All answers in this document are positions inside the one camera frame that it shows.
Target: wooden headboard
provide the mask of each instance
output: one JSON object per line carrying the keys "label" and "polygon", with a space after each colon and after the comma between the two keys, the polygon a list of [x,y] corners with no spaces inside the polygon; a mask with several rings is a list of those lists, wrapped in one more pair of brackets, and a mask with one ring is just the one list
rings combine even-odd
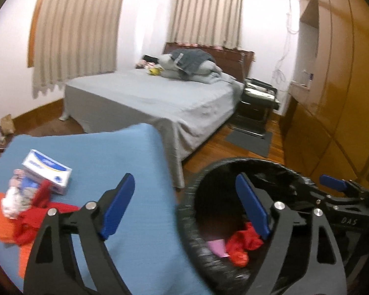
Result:
{"label": "wooden headboard", "polygon": [[232,75],[240,82],[243,82],[243,68],[245,71],[245,77],[248,77],[251,64],[254,60],[254,52],[230,49],[216,50],[211,47],[182,46],[176,43],[166,43],[164,54],[168,54],[175,49],[201,49],[208,52],[215,58],[217,66],[221,67],[224,73]]}

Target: box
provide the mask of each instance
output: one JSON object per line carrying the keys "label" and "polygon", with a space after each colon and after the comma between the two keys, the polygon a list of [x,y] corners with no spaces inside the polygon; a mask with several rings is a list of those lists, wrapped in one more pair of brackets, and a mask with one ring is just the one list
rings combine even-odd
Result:
{"label": "box", "polygon": [[41,183],[47,179],[53,184],[52,190],[59,194],[64,194],[70,178],[72,169],[60,164],[50,157],[31,150],[22,163],[25,176]]}

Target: metal screw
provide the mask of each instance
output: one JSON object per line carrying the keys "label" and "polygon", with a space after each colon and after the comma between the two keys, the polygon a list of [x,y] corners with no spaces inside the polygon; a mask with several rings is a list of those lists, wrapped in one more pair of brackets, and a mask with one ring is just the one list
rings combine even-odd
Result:
{"label": "metal screw", "polygon": [[54,215],[56,215],[56,213],[57,213],[57,209],[55,209],[55,208],[50,208],[48,210],[48,215],[49,216],[54,216]]}
{"label": "metal screw", "polygon": [[322,216],[324,213],[322,210],[320,210],[319,208],[315,208],[313,213],[316,215],[316,216]]}
{"label": "metal screw", "polygon": [[96,202],[87,202],[86,203],[86,209],[87,210],[94,210],[97,207]]}
{"label": "metal screw", "polygon": [[278,209],[278,210],[283,210],[286,206],[284,205],[284,203],[283,202],[276,202],[275,204],[274,204],[274,206],[275,206],[275,208],[276,209]]}

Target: pillow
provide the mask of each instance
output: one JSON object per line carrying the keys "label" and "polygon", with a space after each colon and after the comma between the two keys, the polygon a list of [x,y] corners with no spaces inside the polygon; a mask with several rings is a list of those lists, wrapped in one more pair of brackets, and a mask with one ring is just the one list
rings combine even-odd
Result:
{"label": "pillow", "polygon": [[203,84],[214,84],[221,80],[221,75],[217,72],[212,72],[211,74],[194,74],[188,80]]}
{"label": "pillow", "polygon": [[196,74],[206,75],[210,74],[211,72],[217,72],[221,74],[223,70],[219,68],[216,63],[213,63],[212,61],[205,61],[200,65]]}
{"label": "pillow", "polygon": [[165,78],[172,78],[172,79],[175,79],[175,80],[181,80],[181,77],[179,75],[179,71],[174,71],[174,70],[164,70],[160,73],[160,75],[162,77],[165,77]]}
{"label": "pillow", "polygon": [[221,73],[221,78],[223,79],[223,81],[226,81],[228,83],[232,83],[232,80],[236,81],[236,78],[224,72]]}
{"label": "pillow", "polygon": [[165,70],[178,71],[179,69],[175,66],[170,54],[161,54],[158,57],[158,63]]}

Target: white cable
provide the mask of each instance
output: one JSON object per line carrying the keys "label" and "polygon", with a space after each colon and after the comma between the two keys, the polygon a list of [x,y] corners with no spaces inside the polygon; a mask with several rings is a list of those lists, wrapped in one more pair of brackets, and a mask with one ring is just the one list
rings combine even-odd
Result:
{"label": "white cable", "polygon": [[290,47],[291,47],[291,35],[296,35],[298,31],[292,30],[292,7],[291,7],[291,0],[289,0],[289,11],[287,13],[287,21],[286,21],[286,40],[284,42],[283,47],[283,55],[276,63],[275,69],[272,72],[272,82],[274,81],[276,88],[281,92],[287,92],[289,85],[287,85],[286,89],[279,88],[279,85],[281,84],[287,84],[287,78],[284,75],[283,71],[281,70],[282,65],[288,54],[290,53]]}

